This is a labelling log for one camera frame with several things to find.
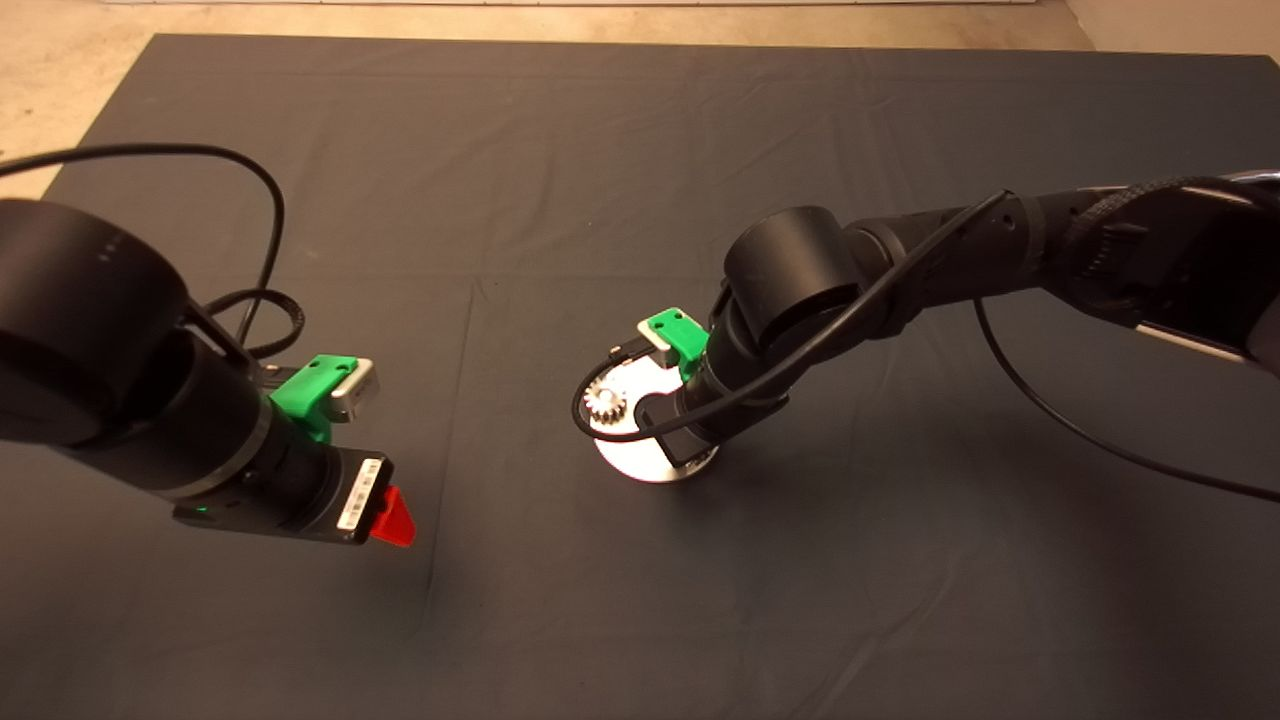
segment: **metal gear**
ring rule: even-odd
[[[582,402],[586,404],[586,410],[591,414],[591,419],[605,425],[617,423],[627,411],[627,398],[622,393],[600,384],[599,380],[586,388],[586,393],[582,395]]]

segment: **green mount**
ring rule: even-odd
[[[703,351],[707,350],[707,331],[680,307],[668,307],[645,320],[645,324],[671,346],[671,354],[676,356],[675,364],[680,368],[680,379],[689,382],[698,372]],[[671,366],[671,360],[664,366]]]
[[[316,442],[328,443],[333,425],[325,415],[325,398],[356,369],[351,355],[316,355],[284,384],[271,392],[271,401]]]

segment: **black cable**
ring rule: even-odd
[[[275,259],[280,254],[280,238],[284,236],[284,192],[280,191],[280,186],[275,182],[275,178],[271,177],[271,173],[247,155],[242,155],[225,147],[218,147],[216,145],[188,142],[125,142],[116,145],[90,145],[84,147],[72,147],[68,150],[55,150],[52,152],[42,152],[40,155],[31,155],[28,158],[18,158],[15,160],[9,160],[8,163],[0,163],[0,177],[24,173],[38,168],[47,168],[51,165],[97,160],[100,158],[132,158],[150,155],[204,155],[209,158],[221,158],[248,169],[251,173],[257,176],[260,181],[262,181],[268,192],[271,193],[271,236],[266,242],[266,256],[262,259],[262,268],[259,270],[257,284],[255,284],[253,288],[266,290],[268,284],[271,282],[271,273],[275,270]],[[259,296],[252,297],[252,302],[248,309],[244,310],[244,316],[241,318],[239,329],[236,331],[236,340],[242,345],[248,338],[248,331],[253,324],[253,316],[257,314],[257,306],[261,300],[262,299]]]
[[[1198,486],[1211,487],[1231,492],[1235,495],[1256,497],[1258,500],[1266,500],[1268,502],[1280,502],[1280,492],[1260,488],[1256,486],[1235,483],[1231,480],[1224,480],[1221,478],[1204,475],[1201,473],[1196,473],[1193,470],[1187,470],[1184,468],[1176,468],[1174,465],[1166,465],[1164,462],[1160,462],[1158,460],[1152,460],[1151,457],[1138,455],[1132,450],[1126,450],[1124,447],[1107,442],[1094,436],[1089,430],[1085,430],[1080,425],[1075,424],[1074,420],[1071,420],[1066,415],[1062,415],[1062,413],[1060,413],[1056,407],[1050,405],[1047,400],[1041,397],[1041,395],[1036,392],[1036,389],[1030,386],[1030,383],[1028,383],[1027,379],[1023,378],[1023,375],[1014,368],[1014,364],[1010,363],[1009,357],[1005,355],[1004,348],[1000,347],[1000,342],[996,340],[996,333],[991,329],[991,322],[987,319],[987,309],[986,306],[983,306],[980,299],[973,301],[973,310],[978,315],[978,327],[982,328],[982,337],[987,340],[987,347],[989,347],[991,354],[996,356],[996,364],[998,364],[1000,369],[1004,370],[1006,375],[1009,375],[1009,379],[1012,380],[1014,386],[1019,391],[1021,391],[1024,396],[1027,396],[1027,400],[1030,400],[1032,404],[1036,405],[1036,407],[1043,410],[1044,414],[1052,418],[1057,424],[1071,430],[1073,433],[1093,443],[1094,446],[1101,447],[1102,450],[1110,452],[1111,455],[1115,455],[1121,460],[1128,460],[1129,462],[1133,462],[1134,465],[1146,468],[1148,470],[1153,470],[1156,473],[1161,473],[1171,478],[1178,478],[1180,480],[1187,480],[1189,483],[1196,483]]]
[[[845,307],[840,313],[840,315],[837,315],[833,320],[831,320],[831,323],[828,323],[824,328],[818,331],[818,333],[814,334],[812,338],[809,338],[804,345],[794,350],[790,355],[783,357],[777,365],[769,368],[760,377],[737,388],[736,391],[726,395],[724,397],[708,402],[707,405],[696,407],[689,413],[685,413],[684,415],[672,418],[671,420],[667,420],[664,423],[658,423],[657,425],[645,428],[639,432],[609,434],[596,430],[595,428],[591,427],[590,420],[588,420],[586,415],[584,414],[582,396],[586,393],[588,388],[591,387],[591,383],[594,383],[600,375],[631,359],[627,352],[620,351],[611,354],[611,356],[607,360],[596,365],[591,370],[591,373],[588,374],[586,378],[584,378],[582,382],[579,384],[577,389],[573,393],[573,400],[571,406],[573,424],[577,425],[577,429],[581,430],[584,434],[593,437],[595,439],[602,439],[605,442],[636,442],[641,439],[655,438],[658,436],[663,436],[667,433],[687,428],[689,425],[692,425],[695,423],[709,420],[710,418],[714,418],[721,413],[724,413],[726,410],[731,410],[732,407],[736,407],[737,405],[749,401],[753,395],[768,387],[778,378],[785,377],[787,373],[799,368],[801,364],[809,361],[809,359],[812,359],[815,354],[820,352],[823,346],[827,342],[829,342],[833,337],[837,337],[846,328],[861,320],[868,311],[874,309],[876,305],[881,300],[883,300],[883,296],[888,293],[902,277],[905,277],[908,273],[915,269],[915,266],[919,265],[924,259],[932,255],[934,249],[937,249],[945,241],[950,240],[956,233],[956,231],[959,231],[965,223],[972,220],[974,217],[986,213],[988,209],[991,209],[991,206],[996,205],[1009,195],[1010,192],[1007,190],[1000,191],[992,195],[991,197],[983,200],[982,202],[972,205],[968,209],[952,215],[950,220],[942,224],[942,227],[933,231],[929,234],[929,237],[924,240],[924,242],[911,249],[911,251],[908,252],[908,255],[902,258],[900,263],[895,264],[892,268],[888,269],[888,272],[877,278],[877,281],[873,282],[870,287],[867,288],[865,292],[859,295],[858,299],[849,305],[849,307]]]
[[[280,340],[246,348],[244,352],[248,352],[250,357],[253,357],[255,360],[264,360],[273,355],[279,355],[292,347],[293,343],[302,337],[302,328],[307,324],[307,316],[302,311],[302,305],[300,305],[297,300],[293,300],[278,290],[251,287],[246,290],[237,290],[236,292],[228,292],[227,295],[206,304],[205,311],[211,316],[218,315],[219,313],[225,313],[230,307],[239,305],[246,300],[265,300],[269,304],[275,305],[280,310],[284,310],[284,313],[289,316],[289,324],[292,325],[289,333]]]

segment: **barcode label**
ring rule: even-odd
[[[378,480],[378,470],[381,466],[383,461],[376,457],[370,457],[360,465],[356,484],[351,486],[347,505],[342,509],[342,516],[338,518],[339,530],[355,530],[356,525],[360,524],[360,516],[365,514],[365,507],[369,506],[370,496],[374,492],[374,482]]]

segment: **silver plate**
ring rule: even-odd
[[[640,429],[635,419],[636,404],[646,395],[675,392],[684,382],[678,368],[660,368],[652,357],[645,356],[609,370],[600,384],[621,395],[627,401],[626,413],[616,423],[598,423],[591,427],[612,434],[634,433]],[[701,470],[716,456],[718,448],[685,465],[675,466],[655,439],[637,442],[595,441],[600,455],[620,473],[645,483],[669,483],[682,480]]]

